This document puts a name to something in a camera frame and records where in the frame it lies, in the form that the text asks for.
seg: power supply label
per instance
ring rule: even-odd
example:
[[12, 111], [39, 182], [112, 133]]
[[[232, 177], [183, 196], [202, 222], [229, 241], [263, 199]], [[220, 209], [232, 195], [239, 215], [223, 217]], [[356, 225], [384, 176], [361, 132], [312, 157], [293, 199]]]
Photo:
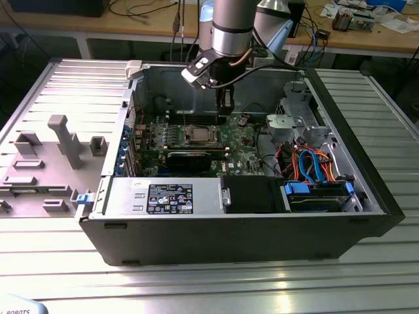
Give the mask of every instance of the power supply label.
[[150, 184], [148, 214], [192, 214], [191, 184]]

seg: blue cable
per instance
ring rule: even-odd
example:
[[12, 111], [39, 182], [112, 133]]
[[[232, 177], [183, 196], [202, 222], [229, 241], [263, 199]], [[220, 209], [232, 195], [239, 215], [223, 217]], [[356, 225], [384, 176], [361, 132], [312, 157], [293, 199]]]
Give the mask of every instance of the blue cable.
[[306, 155], [306, 154], [311, 154], [312, 157], [313, 157], [314, 170], [316, 171], [317, 179], [320, 182], [326, 182], [325, 177], [321, 173], [320, 163], [319, 163], [319, 159], [317, 158], [317, 155], [314, 152], [312, 152], [311, 150], [308, 150], [308, 149], [302, 151], [301, 154], [300, 154], [299, 167], [300, 167], [301, 174], [307, 180], [309, 180], [311, 184], [314, 184], [314, 180], [306, 173], [306, 171], [304, 170], [304, 164], [302, 163], [302, 159], [304, 158], [304, 155]]
[[308, 60], [308, 63], [307, 63], [307, 67], [310, 67], [310, 65], [312, 64], [312, 61], [313, 61], [313, 57], [317, 54], [316, 53], [317, 39], [316, 39], [316, 34], [314, 33], [314, 30], [308, 25], [305, 25], [305, 26], [312, 32], [313, 42], [314, 42], [313, 53], [310, 56], [310, 59]]

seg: motherboard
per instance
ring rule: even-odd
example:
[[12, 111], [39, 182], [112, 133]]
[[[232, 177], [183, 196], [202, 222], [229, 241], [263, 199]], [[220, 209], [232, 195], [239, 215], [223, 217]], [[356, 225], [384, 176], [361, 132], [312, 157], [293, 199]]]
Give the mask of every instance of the motherboard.
[[257, 126], [231, 115], [222, 125], [188, 116], [155, 116], [136, 126], [138, 177], [263, 175], [255, 139]]

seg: gray floor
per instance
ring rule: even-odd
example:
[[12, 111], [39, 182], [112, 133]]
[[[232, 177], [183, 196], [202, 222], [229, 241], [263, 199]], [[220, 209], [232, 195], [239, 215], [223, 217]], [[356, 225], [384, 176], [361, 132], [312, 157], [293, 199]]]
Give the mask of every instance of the gray floor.
[[[38, 48], [23, 35], [19, 36], [19, 49], [11, 51], [8, 47], [0, 52], [0, 126], [7, 121], [26, 92], [47, 63], [47, 59]], [[35, 37], [35, 40], [55, 58], [79, 58], [79, 50], [74, 39], [64, 37]], [[131, 46], [126, 41], [110, 41], [101, 39], [90, 40], [93, 55], [96, 59], [148, 61], [168, 61], [170, 48], [166, 43], [134, 42]], [[173, 54], [173, 60], [179, 60], [178, 53]], [[331, 55], [325, 54], [320, 67], [327, 63]], [[394, 58], [365, 58], [359, 56], [340, 55], [334, 63], [335, 69], [364, 69], [371, 72], [374, 78], [392, 94], [394, 88], [404, 74], [405, 60]], [[411, 111], [411, 105], [419, 101], [419, 75], [413, 76], [399, 94], [396, 102], [414, 122], [416, 117]]]

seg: circuit board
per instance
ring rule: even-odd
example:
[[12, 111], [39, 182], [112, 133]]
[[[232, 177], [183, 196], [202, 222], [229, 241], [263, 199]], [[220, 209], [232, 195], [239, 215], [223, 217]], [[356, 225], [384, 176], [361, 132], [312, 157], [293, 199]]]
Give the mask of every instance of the circuit board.
[[202, 152], [210, 152], [217, 158], [211, 161], [208, 171], [199, 173], [187, 169], [172, 173], [166, 157], [171, 148], [193, 148], [190, 125], [168, 124], [162, 117], [155, 117], [142, 130], [136, 131], [136, 158], [139, 177], [220, 177], [222, 175], [264, 175], [255, 148], [253, 124], [239, 127], [240, 116], [232, 115], [221, 126], [193, 126], [195, 130], [209, 130], [208, 144], [199, 142]]

